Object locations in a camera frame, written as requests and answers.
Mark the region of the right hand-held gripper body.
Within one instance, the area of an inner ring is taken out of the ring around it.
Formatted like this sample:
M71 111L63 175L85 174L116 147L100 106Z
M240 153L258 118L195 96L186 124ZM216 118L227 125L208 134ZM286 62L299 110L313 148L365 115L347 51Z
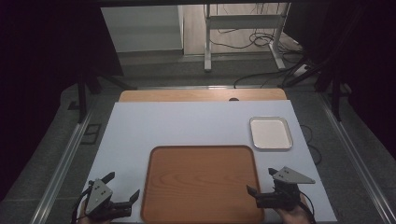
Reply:
M293 210L301 201L299 184L315 184L316 181L287 166L271 175L274 180L274 191L259 193L256 199L258 208Z

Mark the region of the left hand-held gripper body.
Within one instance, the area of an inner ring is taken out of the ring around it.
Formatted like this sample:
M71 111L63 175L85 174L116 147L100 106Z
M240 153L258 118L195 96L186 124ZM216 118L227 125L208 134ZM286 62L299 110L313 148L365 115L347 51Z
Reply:
M96 179L91 185L85 215L94 221L129 217L132 214L131 203L113 203L112 194L113 191L102 180Z

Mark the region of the person's left hand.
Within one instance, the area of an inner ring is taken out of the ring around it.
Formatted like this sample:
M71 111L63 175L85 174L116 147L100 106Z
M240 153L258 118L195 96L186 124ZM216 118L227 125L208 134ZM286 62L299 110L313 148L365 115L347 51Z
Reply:
M111 224L110 220L97 221L93 220L85 215L85 202L80 205L80 213L77 220L77 224Z

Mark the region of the person's right hand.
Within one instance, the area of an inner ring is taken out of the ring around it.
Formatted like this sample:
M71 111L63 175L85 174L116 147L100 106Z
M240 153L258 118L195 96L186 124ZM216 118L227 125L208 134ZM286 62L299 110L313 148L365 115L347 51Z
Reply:
M300 206L293 210L276 209L283 224L311 224L308 214Z

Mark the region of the white rectangular plate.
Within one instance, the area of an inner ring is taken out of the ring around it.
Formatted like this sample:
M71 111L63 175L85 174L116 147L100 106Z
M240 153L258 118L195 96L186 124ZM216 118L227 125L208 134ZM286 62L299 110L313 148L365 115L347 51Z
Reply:
M252 117L249 120L253 145L259 149L291 149L289 124L281 117Z

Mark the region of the large wooden tray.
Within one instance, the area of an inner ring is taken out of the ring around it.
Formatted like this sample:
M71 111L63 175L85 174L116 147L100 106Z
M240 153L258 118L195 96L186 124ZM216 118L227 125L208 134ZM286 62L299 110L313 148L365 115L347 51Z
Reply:
M259 224L264 212L247 187L260 187L250 147L155 147L140 216L146 224Z

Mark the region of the black tripod stand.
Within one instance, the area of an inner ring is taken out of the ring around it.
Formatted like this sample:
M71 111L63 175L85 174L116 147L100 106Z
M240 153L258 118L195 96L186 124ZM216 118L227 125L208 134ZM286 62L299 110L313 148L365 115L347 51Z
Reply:
M290 68L290 71L286 74L286 77L279 85L279 88L292 87L303 80L318 74L318 79L314 84L314 89L317 92L324 92L329 86L332 86L331 92L331 111L337 121L341 121L340 116L340 98L344 95L341 91L341 76L337 67L337 61L333 56L330 56L321 63L315 64L310 69L299 75L298 77L289 80L289 77L304 63L306 63L307 57L304 56L296 65Z
M86 89L93 94L99 94L102 91L102 86L99 83L98 78L101 77L104 80L120 87L124 91L136 91L137 87L131 86L114 76L111 76L103 71L93 68L89 71L78 74L78 123L81 123L88 116L88 105Z

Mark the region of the white board sheet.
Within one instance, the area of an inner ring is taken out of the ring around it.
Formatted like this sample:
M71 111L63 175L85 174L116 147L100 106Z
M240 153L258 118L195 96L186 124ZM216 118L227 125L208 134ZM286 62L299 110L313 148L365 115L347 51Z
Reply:
M281 117L290 128L290 149L254 146L253 117ZM334 222L335 214L289 100L231 102L116 103L87 177L116 174L109 183L113 199L125 201L143 190L149 154L157 146L244 145L253 150L262 192L273 189L268 169L287 166L315 180L300 190L312 201L318 223Z

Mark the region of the wooden table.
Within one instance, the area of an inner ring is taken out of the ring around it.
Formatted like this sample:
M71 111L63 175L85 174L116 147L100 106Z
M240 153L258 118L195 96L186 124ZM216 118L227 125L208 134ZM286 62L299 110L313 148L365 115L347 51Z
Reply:
M120 102L227 102L286 100L281 89L206 89L123 91Z

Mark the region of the white power strip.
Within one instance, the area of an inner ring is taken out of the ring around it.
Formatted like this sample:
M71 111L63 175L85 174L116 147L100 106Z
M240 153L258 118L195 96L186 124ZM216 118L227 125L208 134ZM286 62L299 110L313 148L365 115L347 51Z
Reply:
M303 73L305 73L307 70L309 70L310 67L307 64L303 64L301 67L299 67L295 72L294 72L294 76L298 77L300 75L302 75Z

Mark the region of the aluminium rail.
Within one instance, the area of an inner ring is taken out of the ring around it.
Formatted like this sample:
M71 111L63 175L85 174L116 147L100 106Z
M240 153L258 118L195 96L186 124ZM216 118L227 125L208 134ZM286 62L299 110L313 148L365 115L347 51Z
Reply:
M57 167L47 185L47 188L29 222L29 224L45 224L52 206L56 201L56 197L61 189L64 182L68 169L75 157L78 150L78 146L82 139L82 136L88 126L91 119L92 111L89 110L86 115L78 121L72 135L64 148L64 153L57 164Z
M321 101L322 108L324 109L334 131L340 139L346 154L349 157L355 171L361 179L361 183L369 194L369 197L374 204L377 213L380 215L384 224L396 224L396 215L392 211L388 199L380 186L375 181L373 175L364 163L359 151L350 138L345 126L333 114L330 101L320 94L318 98Z

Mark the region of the black rectangular floor frame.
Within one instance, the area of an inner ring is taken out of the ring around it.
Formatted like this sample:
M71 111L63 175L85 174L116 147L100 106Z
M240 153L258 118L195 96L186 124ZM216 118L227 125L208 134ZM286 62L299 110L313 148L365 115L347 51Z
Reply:
M80 143L82 145L88 145L88 146L95 145L99 137L101 127L102 127L101 123L89 124L82 136Z

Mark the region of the white metal stand frame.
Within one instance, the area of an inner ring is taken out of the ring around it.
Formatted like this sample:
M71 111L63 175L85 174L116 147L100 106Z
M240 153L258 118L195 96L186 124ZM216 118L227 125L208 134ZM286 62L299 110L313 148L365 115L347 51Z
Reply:
M205 5L205 64L206 72L212 70L210 34L216 29L274 29L275 35L269 43L269 49L279 70L286 66L280 56L278 45L290 9L290 2L286 2L280 14L270 15L210 15L210 5Z

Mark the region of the grey wall panel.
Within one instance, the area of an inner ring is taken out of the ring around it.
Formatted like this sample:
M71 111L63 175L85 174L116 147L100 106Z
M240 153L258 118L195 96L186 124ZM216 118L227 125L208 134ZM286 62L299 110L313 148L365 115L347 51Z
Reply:
M179 6L102 7L116 52L183 49Z

